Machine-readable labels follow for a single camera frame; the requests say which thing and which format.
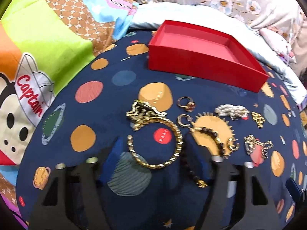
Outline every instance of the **ring with red stone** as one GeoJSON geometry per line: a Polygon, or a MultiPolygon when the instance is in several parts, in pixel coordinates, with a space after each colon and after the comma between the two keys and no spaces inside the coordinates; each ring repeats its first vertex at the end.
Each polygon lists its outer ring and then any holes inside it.
{"type": "Polygon", "coordinates": [[[193,102],[193,99],[190,97],[181,97],[177,100],[177,105],[181,108],[184,108],[186,112],[192,112],[194,111],[196,107],[196,103],[193,102]],[[181,100],[182,99],[188,99],[188,103],[186,105],[181,105],[181,100]]]}

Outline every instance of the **cartoon character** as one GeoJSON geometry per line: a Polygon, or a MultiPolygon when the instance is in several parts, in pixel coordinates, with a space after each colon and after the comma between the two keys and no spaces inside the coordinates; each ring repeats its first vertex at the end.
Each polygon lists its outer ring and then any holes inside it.
{"type": "Polygon", "coordinates": [[[54,100],[53,83],[29,53],[21,57],[14,82],[0,73],[0,163],[20,164],[43,114],[54,100]]]}

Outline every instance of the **purple fabric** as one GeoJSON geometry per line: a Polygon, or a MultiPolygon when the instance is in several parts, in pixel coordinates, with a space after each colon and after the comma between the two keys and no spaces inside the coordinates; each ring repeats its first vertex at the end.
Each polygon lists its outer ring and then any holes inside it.
{"type": "MultiPolygon", "coordinates": [[[[10,210],[13,210],[16,214],[18,214],[20,216],[20,212],[18,207],[16,207],[13,203],[11,203],[5,196],[1,195],[5,204],[7,205],[7,207],[10,210]]],[[[19,219],[17,216],[15,216],[15,218],[18,220],[18,222],[25,228],[28,229],[28,226],[21,220],[19,219]]]]}

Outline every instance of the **white bedding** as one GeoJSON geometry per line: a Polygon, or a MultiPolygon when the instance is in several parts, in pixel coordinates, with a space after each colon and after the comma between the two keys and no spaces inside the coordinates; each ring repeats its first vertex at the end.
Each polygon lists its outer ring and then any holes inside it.
{"type": "Polygon", "coordinates": [[[150,3],[139,6],[130,28],[156,30],[164,20],[201,25],[232,35],[258,60],[270,66],[280,75],[298,105],[307,96],[305,87],[293,70],[286,66],[261,36],[241,21],[208,6],[150,3]]]}

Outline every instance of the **orange fabric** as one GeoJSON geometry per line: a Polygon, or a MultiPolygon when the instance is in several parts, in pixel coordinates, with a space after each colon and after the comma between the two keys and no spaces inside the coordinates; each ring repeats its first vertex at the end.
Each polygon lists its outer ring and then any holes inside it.
{"type": "Polygon", "coordinates": [[[0,72],[9,80],[14,80],[20,59],[21,51],[9,38],[0,22],[0,72]]]}

